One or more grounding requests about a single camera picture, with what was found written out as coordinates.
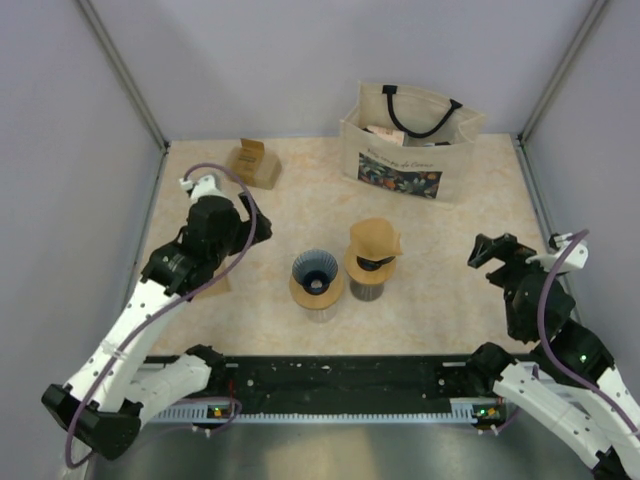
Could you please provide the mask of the blue glass dripper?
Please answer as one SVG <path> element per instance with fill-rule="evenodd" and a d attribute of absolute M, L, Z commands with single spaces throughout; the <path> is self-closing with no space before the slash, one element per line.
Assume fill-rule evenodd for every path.
<path fill-rule="evenodd" d="M 325 250 L 312 249 L 300 254 L 293 262 L 294 281 L 310 295 L 326 292 L 338 274 L 338 263 Z"/>
<path fill-rule="evenodd" d="M 356 263 L 358 267 L 367 272 L 378 271 L 391 264 L 394 260 L 395 256 L 386 257 L 380 260 L 371 260 L 360 256 L 356 257 Z"/>

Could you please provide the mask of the wooden ring stand front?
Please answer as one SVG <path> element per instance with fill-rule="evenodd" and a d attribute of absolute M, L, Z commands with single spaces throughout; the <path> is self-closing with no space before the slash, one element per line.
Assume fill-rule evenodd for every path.
<path fill-rule="evenodd" d="M 300 307 L 308 310 L 325 310 L 335 305 L 344 292 L 344 285 L 344 276 L 338 273 L 326 291 L 321 294 L 310 294 L 293 276 L 289 278 L 289 290 L 293 300 Z"/>

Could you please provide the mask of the clear glass beaker wooden collar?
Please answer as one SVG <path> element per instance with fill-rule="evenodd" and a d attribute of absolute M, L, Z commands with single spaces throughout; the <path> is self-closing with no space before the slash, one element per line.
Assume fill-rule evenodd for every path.
<path fill-rule="evenodd" d="M 306 318 L 314 323 L 326 323 L 332 320 L 337 312 L 337 306 L 332 305 L 324 309 L 305 309 Z"/>

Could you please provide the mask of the brown paper coffee filter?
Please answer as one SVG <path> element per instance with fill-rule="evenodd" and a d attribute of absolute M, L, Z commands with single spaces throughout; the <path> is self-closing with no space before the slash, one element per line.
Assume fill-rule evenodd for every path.
<path fill-rule="evenodd" d="M 403 254 L 400 232 L 382 217 L 354 223 L 350 227 L 350 247 L 357 257 L 374 261 Z"/>

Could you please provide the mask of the wooden dripper ring stand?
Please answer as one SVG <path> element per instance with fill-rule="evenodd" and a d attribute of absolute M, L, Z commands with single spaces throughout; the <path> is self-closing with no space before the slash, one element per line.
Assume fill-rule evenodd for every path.
<path fill-rule="evenodd" d="M 372 286 L 386 283 L 396 271 L 397 259 L 380 266 L 376 270 L 365 270 L 357 262 L 357 256 L 352 247 L 348 247 L 344 257 L 344 266 L 349 277 L 362 285 Z"/>

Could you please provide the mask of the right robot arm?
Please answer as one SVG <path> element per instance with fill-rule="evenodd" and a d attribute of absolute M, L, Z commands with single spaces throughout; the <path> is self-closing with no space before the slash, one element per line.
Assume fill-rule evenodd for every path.
<path fill-rule="evenodd" d="M 497 259 L 487 274 L 501 288 L 511 338 L 536 346 L 527 368 L 487 342 L 467 360 L 467 384 L 495 394 L 538 421 L 564 442 L 596 479 L 639 476 L 639 403 L 628 390 L 613 354 L 587 327 L 572 320 L 576 302 L 558 279 L 582 269 L 589 257 L 586 231 L 554 234 L 538 253 L 511 234 L 479 234 L 467 264 Z"/>

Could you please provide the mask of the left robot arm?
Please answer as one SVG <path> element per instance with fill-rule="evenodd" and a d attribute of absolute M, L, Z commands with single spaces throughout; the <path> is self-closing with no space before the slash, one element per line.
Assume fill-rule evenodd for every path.
<path fill-rule="evenodd" d="M 272 236 L 250 192 L 239 198 L 249 217 L 242 220 L 233 202 L 216 193 L 200 196 L 190 207 L 176 238 L 156 249 L 143 268 L 133 294 L 86 363 L 65 383 L 51 384 L 41 401 L 65 430 L 65 462 L 75 441 L 91 453 L 114 460 L 133 444 L 154 416 L 192 394 L 216 396 L 226 387 L 223 358 L 196 345 L 173 363 L 140 382 L 134 377 L 151 347 L 194 296 L 233 270 L 255 244 Z"/>

